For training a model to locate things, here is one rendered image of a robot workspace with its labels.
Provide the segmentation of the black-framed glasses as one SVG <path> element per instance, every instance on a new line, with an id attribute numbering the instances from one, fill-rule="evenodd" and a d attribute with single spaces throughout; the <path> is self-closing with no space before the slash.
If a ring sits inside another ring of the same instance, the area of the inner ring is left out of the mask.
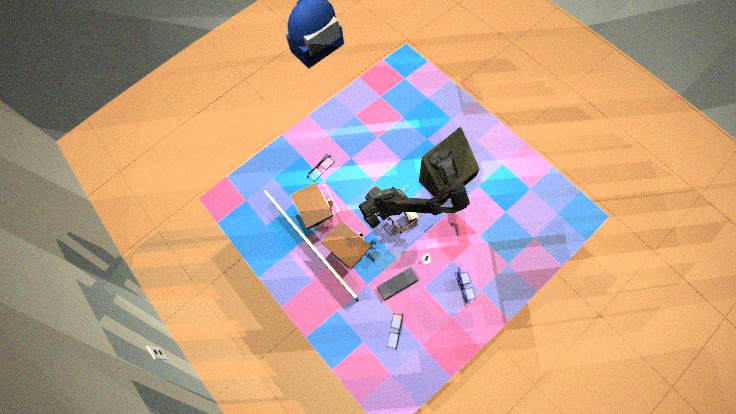
<path id="1" fill-rule="evenodd" d="M 308 174 L 306 176 L 307 178 L 309 177 L 313 181 L 317 180 L 323 174 L 323 172 L 320 171 L 318 168 L 321 166 L 325 170 L 327 170 L 335 162 L 334 160 L 330 158 L 330 155 L 328 155 L 327 157 L 326 155 L 319 161 L 319 163 L 313 169 L 311 169 L 308 172 L 309 174 L 307 173 Z"/>

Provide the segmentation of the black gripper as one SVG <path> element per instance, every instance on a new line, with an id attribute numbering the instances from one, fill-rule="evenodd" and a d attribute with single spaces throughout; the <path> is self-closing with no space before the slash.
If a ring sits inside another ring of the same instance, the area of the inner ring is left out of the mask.
<path id="1" fill-rule="evenodd" d="M 404 192 L 403 192 L 403 191 L 402 191 L 401 189 L 397 189 L 397 191 L 398 191 L 398 193 L 399 193 L 399 194 L 401 194 L 401 195 L 403 195 L 404 197 L 408 198 L 408 197 L 407 197 L 407 196 L 406 196 L 406 195 L 404 194 Z M 379 224 L 380 224 L 380 221 L 379 221 L 379 219 L 377 218 L 378 216 L 379 216 L 379 217 L 380 217 L 380 218 L 381 218 L 382 220 L 385 220 L 385 219 L 387 219 L 387 218 L 389 217 L 389 216 L 382 216 L 382 215 L 381 215 L 381 212 L 379 212 L 379 211 L 378 211 L 378 212 L 377 212 L 376 214 L 373 214 L 373 215 L 371 215 L 371 216 L 370 216 L 370 217 L 368 217 L 368 218 L 365 218 L 365 217 L 363 216 L 363 219 L 364 219 L 364 220 L 365 220 L 365 221 L 367 222 L 367 224 L 368 224 L 368 225 L 369 225 L 369 226 L 370 226 L 371 228 L 375 228 L 375 227 L 376 227 L 377 225 L 379 225 Z"/>

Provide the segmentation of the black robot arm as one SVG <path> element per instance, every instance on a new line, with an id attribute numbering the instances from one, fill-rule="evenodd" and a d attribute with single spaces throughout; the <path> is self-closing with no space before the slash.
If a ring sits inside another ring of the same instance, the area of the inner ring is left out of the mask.
<path id="1" fill-rule="evenodd" d="M 470 204 L 466 189 L 456 176 L 456 164 L 450 148 L 440 150 L 437 147 L 429 156 L 430 164 L 439 168 L 442 178 L 447 178 L 449 185 L 443 188 L 432 198 L 406 198 L 399 194 L 395 187 L 381 190 L 374 186 L 365 196 L 366 201 L 358 207 L 365 218 L 381 212 L 382 216 L 400 215 L 403 212 L 429 213 L 439 215 L 442 213 L 455 213 L 463 210 Z M 453 207 L 441 207 L 440 200 L 449 193 Z"/>

